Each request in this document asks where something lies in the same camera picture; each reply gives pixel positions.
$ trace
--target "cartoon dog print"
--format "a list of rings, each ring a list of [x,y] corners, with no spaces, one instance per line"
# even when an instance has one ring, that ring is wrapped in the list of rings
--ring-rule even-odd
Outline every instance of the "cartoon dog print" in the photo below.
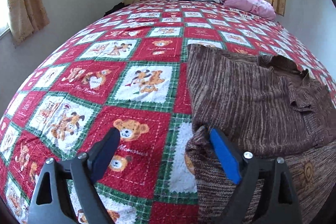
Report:
[[[173,43],[171,40],[160,40],[160,41],[154,41],[152,44],[154,44],[157,47],[164,47],[169,44]]]
[[[116,222],[118,218],[120,218],[120,215],[116,212],[116,211],[113,211],[113,210],[107,210],[107,213],[109,214],[109,216],[112,218],[113,222]],[[86,216],[84,214],[84,211],[83,209],[79,209],[78,210],[78,213],[77,213],[77,219],[78,221],[80,221],[81,223],[83,224],[89,224],[89,222],[87,221],[86,219]]]
[[[153,92],[153,91],[158,91],[159,89],[155,86],[158,84],[161,84],[165,81],[165,79],[161,79],[160,75],[162,73],[162,70],[155,70],[152,71],[152,76],[149,78],[148,81],[142,82],[140,84],[140,92]]]
[[[37,171],[37,163],[33,161],[30,166],[29,178],[30,178],[30,181],[34,184],[36,183],[37,178],[38,178],[36,171]]]
[[[23,145],[21,143],[21,147],[20,147],[20,156],[17,157],[15,156],[15,162],[20,163],[20,170],[21,172],[27,167],[29,159],[30,159],[30,155],[28,154],[29,149],[26,145]]]
[[[14,209],[14,214],[20,217],[22,215],[21,201],[13,187],[9,190],[7,200],[11,203],[9,205]]]
[[[13,130],[9,130],[9,132],[5,135],[4,140],[2,141],[2,147],[0,152],[7,151],[12,145],[14,140],[14,132]]]
[[[114,155],[111,162],[110,162],[109,168],[112,171],[121,172],[126,168],[128,163],[131,162],[131,161],[132,161],[131,156],[127,155],[124,158],[124,157],[121,157],[121,156],[118,156],[118,155]]]
[[[96,47],[89,50],[88,54],[100,54],[103,50],[107,48],[109,43],[104,45],[97,45]]]
[[[148,125],[130,119],[125,121],[117,119],[114,121],[113,126],[119,130],[120,138],[126,142],[135,141],[141,134],[149,131]]]
[[[110,73],[111,71],[109,69],[89,72],[84,76],[82,83],[84,85],[89,85],[90,89],[99,90],[100,86],[102,86],[106,82],[106,75]]]
[[[113,50],[108,53],[107,55],[111,55],[111,56],[119,56],[120,52],[126,52],[127,50],[129,50],[129,46],[131,46],[132,44],[125,44],[122,43],[120,46],[114,46]]]
[[[78,115],[77,112],[72,112],[71,117],[67,117],[66,115],[62,115],[62,119],[58,124],[52,124],[51,134],[57,138],[64,141],[65,132],[69,132],[70,135],[74,134],[75,129],[79,130],[79,120],[84,121],[84,115]]]
[[[68,80],[70,83],[74,80],[77,80],[85,73],[85,70],[82,68],[73,68],[70,70],[70,74],[68,77],[63,77],[61,81]]]

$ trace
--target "folded cloth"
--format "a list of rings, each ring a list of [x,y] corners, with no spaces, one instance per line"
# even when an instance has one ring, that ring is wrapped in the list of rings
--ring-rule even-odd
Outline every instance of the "folded cloth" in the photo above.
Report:
[[[283,156],[309,223],[336,182],[336,110],[328,89],[283,56],[249,56],[198,44],[188,46],[193,137],[186,146],[199,198],[199,223],[219,216],[235,185],[224,174],[208,127],[218,127],[241,151]],[[255,190],[245,223],[256,210]]]

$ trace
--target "red and white quilt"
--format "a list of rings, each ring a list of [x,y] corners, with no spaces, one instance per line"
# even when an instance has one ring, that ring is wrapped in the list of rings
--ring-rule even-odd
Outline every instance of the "red and white quilt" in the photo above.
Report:
[[[220,4],[144,0],[71,37],[21,85],[0,120],[0,196],[20,223],[48,157],[72,158],[110,127],[119,148],[96,189],[116,223],[196,223],[187,45],[280,54],[326,84],[325,67],[277,23]],[[72,184],[75,213],[87,223]]]

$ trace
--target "blue gripper pad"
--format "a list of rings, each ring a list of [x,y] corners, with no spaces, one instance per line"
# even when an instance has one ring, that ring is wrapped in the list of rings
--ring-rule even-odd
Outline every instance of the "blue gripper pad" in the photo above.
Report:
[[[210,142],[226,177],[234,184],[239,184],[242,179],[240,163],[242,163],[243,159],[241,155],[234,149],[224,133],[218,129],[213,128],[210,130]]]

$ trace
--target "teddy bear face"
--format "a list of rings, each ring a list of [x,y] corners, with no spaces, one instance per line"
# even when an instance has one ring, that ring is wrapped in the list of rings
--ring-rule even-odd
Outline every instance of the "teddy bear face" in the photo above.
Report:
[[[140,124],[135,120],[117,119],[114,121],[113,126],[120,132],[120,138],[124,141],[130,142],[137,140],[141,134],[147,133],[149,127],[146,124]]]

